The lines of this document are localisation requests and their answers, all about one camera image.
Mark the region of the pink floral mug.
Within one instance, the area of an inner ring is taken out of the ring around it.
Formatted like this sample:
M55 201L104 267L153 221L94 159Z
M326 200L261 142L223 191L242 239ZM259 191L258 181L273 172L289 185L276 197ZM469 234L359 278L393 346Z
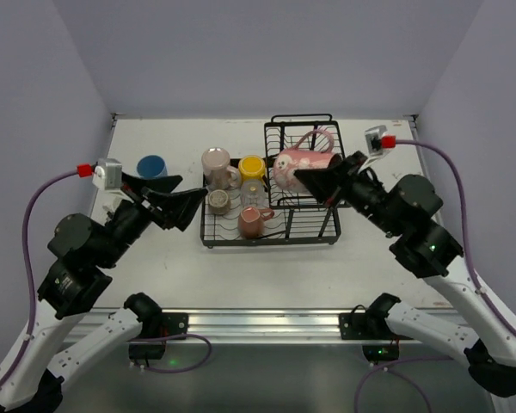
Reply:
M320 151L306 150L302 144L308 138L323 136L327 145ZM332 163L341 161L341 156L334 153L334 135L324 129L314 129L307 132L295 145L284 149L273 163L272 176L277 187L283 191L293 193L307 193L304 184L295 176L296 170L327 169Z

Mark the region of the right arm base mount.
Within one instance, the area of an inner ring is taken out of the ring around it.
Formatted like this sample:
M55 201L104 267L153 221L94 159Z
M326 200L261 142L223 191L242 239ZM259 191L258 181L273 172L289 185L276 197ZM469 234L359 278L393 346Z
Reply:
M393 333L386 322L389 310L401 300L392 294L382 293L368 307L356 305L350 312L338 315L341 340L365 340L362 353L366 360L379 363L397 361L400 357L401 339L409 337Z

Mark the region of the tall beige pink mug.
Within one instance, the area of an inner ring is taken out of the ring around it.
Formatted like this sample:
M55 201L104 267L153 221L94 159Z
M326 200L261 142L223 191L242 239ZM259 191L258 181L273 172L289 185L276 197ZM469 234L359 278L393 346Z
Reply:
M230 154L224 148L209 148L202 154L203 175L210 190L228 190L241 186L241 174L230 161Z

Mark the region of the blue plastic cup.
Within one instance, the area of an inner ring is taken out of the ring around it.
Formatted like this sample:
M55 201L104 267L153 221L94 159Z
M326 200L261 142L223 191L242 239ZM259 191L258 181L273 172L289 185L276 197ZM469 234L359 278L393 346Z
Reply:
M142 157L137 164L136 171L144 179L155 179L168 175L165 160L158 155Z

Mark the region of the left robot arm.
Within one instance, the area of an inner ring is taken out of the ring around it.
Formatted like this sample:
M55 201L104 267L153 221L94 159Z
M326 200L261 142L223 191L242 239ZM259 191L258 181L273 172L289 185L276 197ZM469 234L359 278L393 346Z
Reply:
M178 192L180 182L180 176L145 180L123 173L113 187L125 199L105 224L74 213L56 225L48 244L56 260L40 287L31 288L27 326L0 364L0 412L53 412L65 390L121 343L163 347L174 339L161 307L135 293L106 323L62 347L111 283L106 270L150 225L187 229L207 190Z

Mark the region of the speckled small ceramic cup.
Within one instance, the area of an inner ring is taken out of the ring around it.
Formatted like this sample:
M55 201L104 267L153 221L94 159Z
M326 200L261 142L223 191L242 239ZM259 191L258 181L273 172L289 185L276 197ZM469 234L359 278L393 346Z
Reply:
M230 211L230 196L223 189L215 189L208 195L208 205L212 214L225 215Z

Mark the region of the clear glass cup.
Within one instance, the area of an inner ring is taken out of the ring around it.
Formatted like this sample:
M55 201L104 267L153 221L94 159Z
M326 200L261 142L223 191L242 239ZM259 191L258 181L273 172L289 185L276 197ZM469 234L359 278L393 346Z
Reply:
M262 208L266 205L266 190L263 181L248 179L240 188L241 206Z

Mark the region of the dusty pink faceted mug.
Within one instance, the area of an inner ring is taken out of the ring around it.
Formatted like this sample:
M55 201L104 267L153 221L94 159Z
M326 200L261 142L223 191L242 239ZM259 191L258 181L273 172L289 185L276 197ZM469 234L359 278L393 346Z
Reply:
M246 206L238 217L237 228L244 239L255 239L264 234L265 223L274 217L271 208Z

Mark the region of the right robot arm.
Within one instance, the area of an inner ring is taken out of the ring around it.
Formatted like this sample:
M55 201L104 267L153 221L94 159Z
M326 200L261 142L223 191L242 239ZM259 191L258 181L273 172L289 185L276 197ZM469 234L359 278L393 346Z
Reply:
M296 170L314 198L331 207L345 201L396 241L396 261L441 294L464 326L436 318L383 293L366 309L359 330L371 336L405 336L450 356L484 390L516 395L516 316L467 269L459 242L432 216L443 202L424 176L405 175L391 190L360 166L357 151L327 169Z

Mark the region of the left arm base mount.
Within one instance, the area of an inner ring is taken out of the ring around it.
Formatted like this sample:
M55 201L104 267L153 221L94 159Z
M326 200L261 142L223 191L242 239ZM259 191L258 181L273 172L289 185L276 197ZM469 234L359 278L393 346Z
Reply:
M175 336L187 332L188 314L185 312L162 312L156 315L150 322L145 322L137 339L151 339L167 336ZM144 362L149 366L149 361L161 360L166 352L166 342L141 342L130 341L128 356L131 361Z

